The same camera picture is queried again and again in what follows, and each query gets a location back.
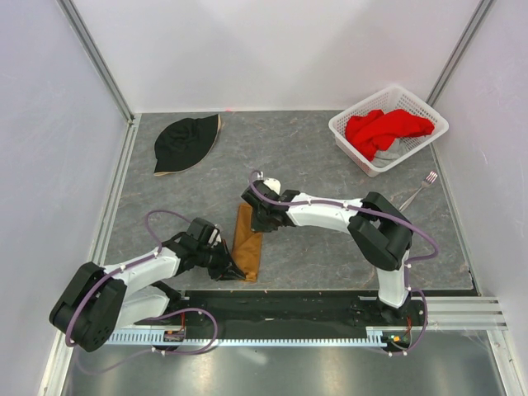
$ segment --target white wall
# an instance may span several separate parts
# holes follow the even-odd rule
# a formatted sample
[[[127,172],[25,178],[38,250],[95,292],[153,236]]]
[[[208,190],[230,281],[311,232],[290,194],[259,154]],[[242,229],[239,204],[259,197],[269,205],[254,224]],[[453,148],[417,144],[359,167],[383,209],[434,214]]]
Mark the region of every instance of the white wall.
[[[502,303],[528,370],[528,3],[501,0],[437,110],[438,140],[478,283]]]
[[[133,111],[425,98],[478,0],[75,0]]]
[[[0,394],[34,395],[125,121],[55,1],[0,2]]]

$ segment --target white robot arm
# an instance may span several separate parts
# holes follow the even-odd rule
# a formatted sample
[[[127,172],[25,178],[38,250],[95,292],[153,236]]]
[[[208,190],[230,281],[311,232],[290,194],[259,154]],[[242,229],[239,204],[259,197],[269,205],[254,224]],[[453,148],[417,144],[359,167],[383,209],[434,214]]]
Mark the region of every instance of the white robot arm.
[[[115,328],[162,315],[173,297],[171,293],[176,292],[160,280],[178,276],[194,266],[207,268],[215,281],[245,279],[219,229],[197,218],[186,232],[164,242],[161,249],[113,266],[83,264],[54,306],[49,320],[64,333],[74,320],[72,340],[85,351],[95,351]],[[108,280],[93,293],[97,282],[105,277]],[[79,305],[91,293],[93,296],[76,317]]]
[[[382,195],[369,193],[365,199],[334,200],[287,190],[280,193],[276,179],[262,178],[242,194],[252,206],[252,229],[270,232],[280,226],[312,225],[351,234],[365,258],[376,267],[381,304],[401,314],[410,296],[404,279],[413,233],[390,220],[358,213],[349,206],[387,213],[407,221]]]

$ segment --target white plastic basket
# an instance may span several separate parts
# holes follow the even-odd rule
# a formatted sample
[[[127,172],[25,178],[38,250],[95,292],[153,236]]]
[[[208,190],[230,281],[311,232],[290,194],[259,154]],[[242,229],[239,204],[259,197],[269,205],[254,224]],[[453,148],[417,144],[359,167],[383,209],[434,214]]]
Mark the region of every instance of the white plastic basket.
[[[347,127],[350,117],[366,116],[370,111],[376,109],[381,109],[384,113],[396,109],[404,109],[415,116],[431,120],[435,125],[435,129],[432,131],[432,134],[428,136],[402,139],[402,143],[407,146],[408,152],[400,158],[395,159],[386,167],[375,167],[363,156],[363,154],[348,143],[345,138],[345,128]],[[328,126],[335,134],[337,146],[370,177],[375,177],[382,172],[387,172],[389,169],[395,167],[426,147],[430,142],[438,139],[449,129],[449,124],[446,119],[438,114],[437,111],[416,95],[398,86],[385,88],[383,91],[379,91],[371,97],[367,97],[364,101],[360,101],[358,104],[333,117],[328,123]]]

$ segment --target gray marble surface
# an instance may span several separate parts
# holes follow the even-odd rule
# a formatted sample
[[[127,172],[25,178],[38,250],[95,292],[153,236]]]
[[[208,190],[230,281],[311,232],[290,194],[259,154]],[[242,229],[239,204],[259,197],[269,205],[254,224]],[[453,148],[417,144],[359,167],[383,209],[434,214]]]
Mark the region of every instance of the gray marble surface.
[[[367,177],[335,144],[328,121],[335,111],[271,111],[222,114],[222,131],[210,154],[185,172],[155,177],[153,145],[169,124],[198,114],[142,116],[125,185],[120,198],[105,264],[126,261],[148,252],[154,243],[143,226],[152,209],[175,210],[189,218],[220,224],[233,241],[240,194],[252,169],[278,178],[283,189],[336,199],[364,197],[378,191],[401,205],[435,169],[429,148],[375,178]],[[439,182],[423,191],[405,211],[416,226],[440,244],[436,259],[412,264],[411,285],[426,289],[470,289],[464,261],[446,197]],[[161,239],[185,230],[169,214],[155,215],[153,229]],[[429,252],[413,239],[411,255]],[[257,283],[214,282],[206,269],[167,282],[182,289],[375,289],[374,267],[344,233],[314,227],[284,228],[264,235]]]

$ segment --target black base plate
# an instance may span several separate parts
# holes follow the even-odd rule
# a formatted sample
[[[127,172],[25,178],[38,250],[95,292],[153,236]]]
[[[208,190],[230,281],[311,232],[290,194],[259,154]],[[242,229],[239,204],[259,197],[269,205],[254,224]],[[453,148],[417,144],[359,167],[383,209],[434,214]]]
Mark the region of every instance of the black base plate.
[[[369,291],[188,291],[177,307],[207,309],[219,323],[220,339],[363,338],[367,326],[407,327],[406,317],[393,323],[381,317],[373,296]],[[421,301],[411,301],[413,326],[422,324],[420,309]],[[179,322],[175,317],[158,323]],[[205,315],[188,314],[186,331],[187,338],[208,338],[213,326]]]

